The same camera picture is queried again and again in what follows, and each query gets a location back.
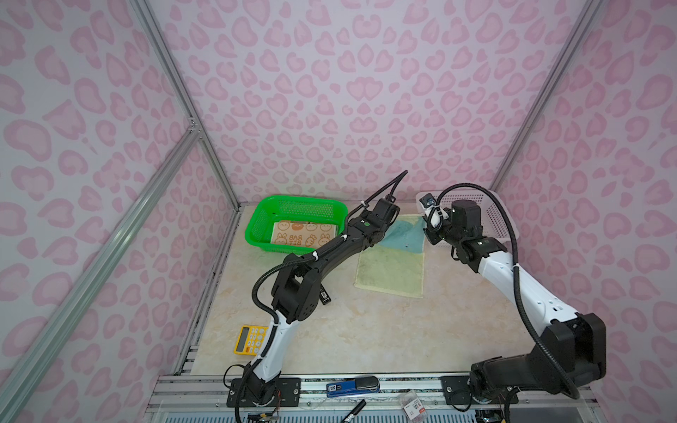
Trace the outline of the pale green towel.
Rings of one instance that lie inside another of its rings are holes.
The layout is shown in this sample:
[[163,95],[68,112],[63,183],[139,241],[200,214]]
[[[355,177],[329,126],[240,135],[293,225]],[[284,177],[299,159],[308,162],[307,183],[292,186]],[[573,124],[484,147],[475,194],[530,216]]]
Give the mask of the pale green towel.
[[424,221],[401,215],[382,241],[359,255],[354,286],[407,298],[423,296]]

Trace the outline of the cream orange patterned towel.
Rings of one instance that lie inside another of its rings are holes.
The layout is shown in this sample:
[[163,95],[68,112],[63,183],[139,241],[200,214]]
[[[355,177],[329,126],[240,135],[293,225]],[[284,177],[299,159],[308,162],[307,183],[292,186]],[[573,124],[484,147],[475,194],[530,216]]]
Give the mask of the cream orange patterned towel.
[[273,226],[271,243],[317,249],[329,243],[337,234],[336,225],[282,220]]

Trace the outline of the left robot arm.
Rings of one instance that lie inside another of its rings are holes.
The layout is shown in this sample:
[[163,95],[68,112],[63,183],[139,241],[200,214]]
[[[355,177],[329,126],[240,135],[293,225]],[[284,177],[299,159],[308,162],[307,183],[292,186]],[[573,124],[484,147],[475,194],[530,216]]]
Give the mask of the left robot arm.
[[257,406],[276,398],[288,349],[301,322],[321,302],[326,276],[350,257],[380,243],[399,214],[400,208],[388,202],[363,210],[324,246],[302,256],[290,254],[259,277],[252,288],[252,301],[272,320],[263,349],[244,366],[240,382],[231,390],[234,409],[238,410],[245,398]]

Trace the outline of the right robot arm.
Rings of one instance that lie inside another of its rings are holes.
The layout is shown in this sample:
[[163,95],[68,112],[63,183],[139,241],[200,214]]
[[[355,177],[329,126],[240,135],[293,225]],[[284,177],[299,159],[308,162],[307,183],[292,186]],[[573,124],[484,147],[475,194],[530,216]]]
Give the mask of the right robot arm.
[[451,245],[458,262],[491,282],[517,308],[534,346],[528,354],[495,357],[472,365],[468,385],[477,400],[507,398],[518,391],[545,391],[578,400],[582,387],[606,375],[606,326],[559,300],[520,264],[512,225],[505,248],[479,227],[430,213],[425,234]]

